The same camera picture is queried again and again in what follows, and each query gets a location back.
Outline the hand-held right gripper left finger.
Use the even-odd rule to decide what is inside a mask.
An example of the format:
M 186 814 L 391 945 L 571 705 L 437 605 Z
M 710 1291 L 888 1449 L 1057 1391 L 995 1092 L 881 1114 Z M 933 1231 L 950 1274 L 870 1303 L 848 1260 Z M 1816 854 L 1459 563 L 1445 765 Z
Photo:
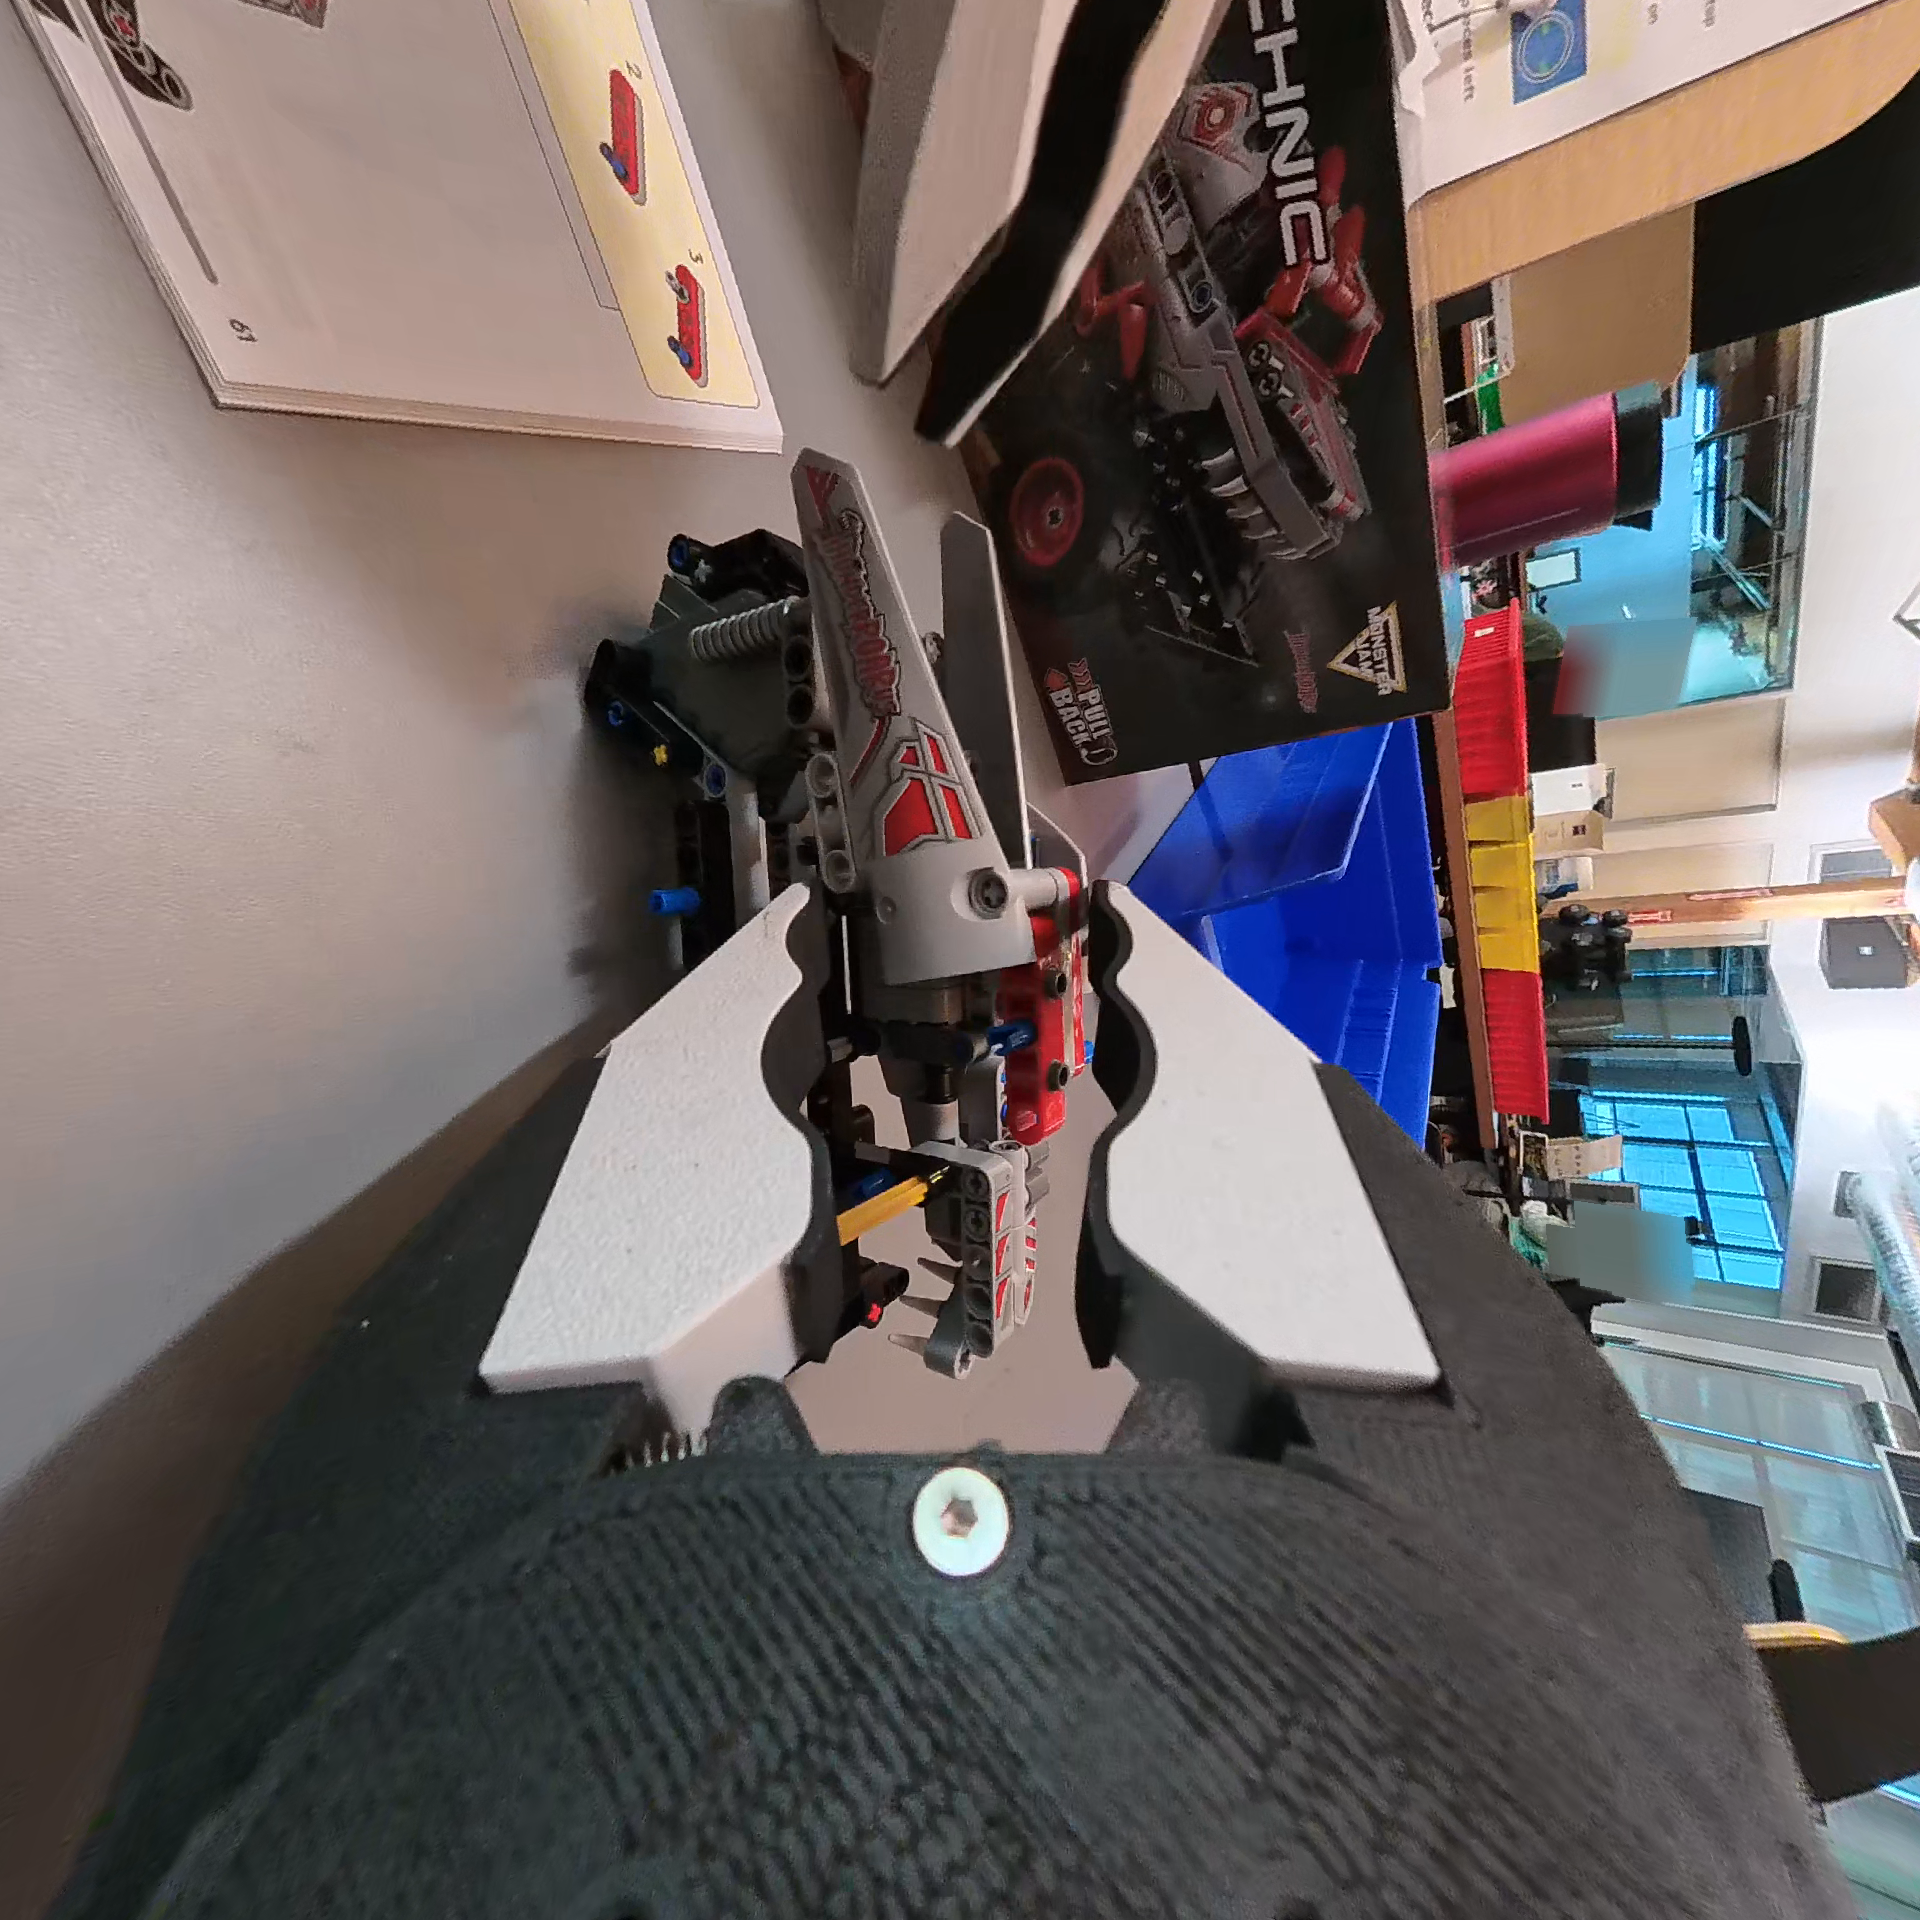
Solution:
M 495 1394 L 639 1383 L 711 1407 L 832 1349 L 846 1276 L 824 1136 L 819 894 L 790 885 L 604 1050 L 480 1362 Z

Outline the yellow plastic bin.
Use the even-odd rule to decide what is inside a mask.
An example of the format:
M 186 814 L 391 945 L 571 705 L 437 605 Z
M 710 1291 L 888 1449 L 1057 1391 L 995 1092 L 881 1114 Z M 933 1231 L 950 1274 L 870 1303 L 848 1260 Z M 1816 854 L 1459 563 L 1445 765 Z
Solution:
M 1525 794 L 1470 801 L 1463 812 L 1476 956 L 1485 970 L 1540 972 L 1532 812 Z

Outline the grey desk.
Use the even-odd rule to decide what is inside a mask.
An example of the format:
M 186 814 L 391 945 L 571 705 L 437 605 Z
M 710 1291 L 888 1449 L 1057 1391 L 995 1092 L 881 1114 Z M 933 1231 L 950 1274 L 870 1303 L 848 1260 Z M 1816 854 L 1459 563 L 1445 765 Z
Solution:
M 853 463 L 913 610 L 975 514 L 846 364 L 812 4 L 659 4 L 781 455 L 213 408 L 4 26 L 4 1496 L 207 1311 L 657 967 L 582 654 L 671 532 Z

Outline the maroon water bottle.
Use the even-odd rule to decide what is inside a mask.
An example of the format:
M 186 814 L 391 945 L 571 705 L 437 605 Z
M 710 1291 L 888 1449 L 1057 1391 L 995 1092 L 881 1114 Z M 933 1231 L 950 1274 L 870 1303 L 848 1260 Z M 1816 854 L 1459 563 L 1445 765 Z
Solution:
M 1463 570 L 1625 526 L 1663 492 L 1667 390 L 1643 382 L 1434 452 L 1438 563 Z

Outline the grey red toy body panel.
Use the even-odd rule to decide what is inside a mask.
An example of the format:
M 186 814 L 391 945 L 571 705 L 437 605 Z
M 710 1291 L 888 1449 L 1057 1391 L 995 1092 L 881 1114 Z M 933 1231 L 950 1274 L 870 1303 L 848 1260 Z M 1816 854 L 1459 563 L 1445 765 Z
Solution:
M 888 987 L 1035 961 L 1010 857 L 850 463 L 804 448 L 792 470 L 812 635 L 828 694 L 853 892 Z

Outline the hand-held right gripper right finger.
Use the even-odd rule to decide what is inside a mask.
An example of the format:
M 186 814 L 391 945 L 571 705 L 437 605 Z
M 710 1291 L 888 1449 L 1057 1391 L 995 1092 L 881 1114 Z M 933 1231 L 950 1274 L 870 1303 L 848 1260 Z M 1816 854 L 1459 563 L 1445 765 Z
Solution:
M 1119 881 L 1088 901 L 1092 1079 L 1074 1312 L 1083 1354 L 1210 1400 L 1410 1396 L 1441 1367 L 1288 1029 Z

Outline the blue plastic bin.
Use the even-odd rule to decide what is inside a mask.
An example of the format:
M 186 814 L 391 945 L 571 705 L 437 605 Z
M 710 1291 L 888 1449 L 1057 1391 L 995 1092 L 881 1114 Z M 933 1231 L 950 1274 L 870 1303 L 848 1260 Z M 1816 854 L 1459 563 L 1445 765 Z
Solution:
M 1130 892 L 1425 1143 L 1443 952 L 1412 719 L 1214 761 Z

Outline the red plastic bin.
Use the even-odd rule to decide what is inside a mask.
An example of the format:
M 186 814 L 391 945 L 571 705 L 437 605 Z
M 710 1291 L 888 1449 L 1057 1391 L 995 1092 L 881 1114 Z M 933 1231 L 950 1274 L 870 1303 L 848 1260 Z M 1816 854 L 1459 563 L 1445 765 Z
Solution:
M 1529 792 L 1523 619 L 1519 605 L 1476 614 L 1463 630 L 1452 683 L 1452 743 L 1459 772 L 1472 952 L 1485 994 L 1492 1107 L 1510 1121 L 1549 1116 L 1549 1043 L 1541 974 L 1485 970 L 1476 956 L 1465 805 Z

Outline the white printed instruction sheet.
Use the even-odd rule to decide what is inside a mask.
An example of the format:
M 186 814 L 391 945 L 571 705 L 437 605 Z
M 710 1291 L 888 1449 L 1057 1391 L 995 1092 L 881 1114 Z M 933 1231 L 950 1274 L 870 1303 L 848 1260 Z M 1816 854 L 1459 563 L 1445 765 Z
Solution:
M 1403 202 L 1865 11 L 1865 2 L 1392 2 Z

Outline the toy truck chassis model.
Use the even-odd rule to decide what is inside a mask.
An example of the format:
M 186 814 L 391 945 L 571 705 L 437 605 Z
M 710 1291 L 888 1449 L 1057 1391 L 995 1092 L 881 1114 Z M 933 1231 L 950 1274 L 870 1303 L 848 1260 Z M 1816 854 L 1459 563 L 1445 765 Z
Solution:
M 1085 857 L 1028 805 L 994 539 L 964 515 L 941 534 L 939 634 L 926 659 L 1010 857 L 1035 961 L 888 987 L 853 892 L 828 694 L 801 543 L 753 530 L 670 543 L 651 623 L 602 639 L 584 705 L 613 739 L 697 790 L 682 876 L 653 912 L 684 927 L 693 970 L 746 927 L 726 885 L 819 894 L 828 1069 L 806 1098 L 833 1181 L 846 1305 L 835 1340 L 895 1302 L 939 1378 L 968 1378 L 1021 1331 L 1037 1287 L 1039 1201 L 1068 1090 L 1090 1063 Z

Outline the building instruction booklet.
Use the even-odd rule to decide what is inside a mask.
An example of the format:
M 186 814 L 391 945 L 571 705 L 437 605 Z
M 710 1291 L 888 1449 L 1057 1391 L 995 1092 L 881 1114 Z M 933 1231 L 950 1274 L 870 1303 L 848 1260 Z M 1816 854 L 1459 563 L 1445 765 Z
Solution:
M 220 406 L 781 450 L 644 4 L 13 13 Z

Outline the black toy set box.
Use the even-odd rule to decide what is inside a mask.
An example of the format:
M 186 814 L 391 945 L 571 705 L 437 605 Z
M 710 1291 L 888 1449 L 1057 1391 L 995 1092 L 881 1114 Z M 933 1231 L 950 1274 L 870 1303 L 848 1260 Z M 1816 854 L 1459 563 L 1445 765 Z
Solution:
M 1226 4 L 970 452 L 1068 783 L 1452 705 L 1390 6 Z

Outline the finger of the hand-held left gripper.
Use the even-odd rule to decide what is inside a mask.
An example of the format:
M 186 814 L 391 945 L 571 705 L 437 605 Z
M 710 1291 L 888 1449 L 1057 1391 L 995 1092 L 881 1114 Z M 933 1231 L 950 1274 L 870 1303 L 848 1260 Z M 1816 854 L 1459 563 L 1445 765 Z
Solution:
M 1225 2 L 853 2 L 852 372 L 954 446 L 1092 261 Z

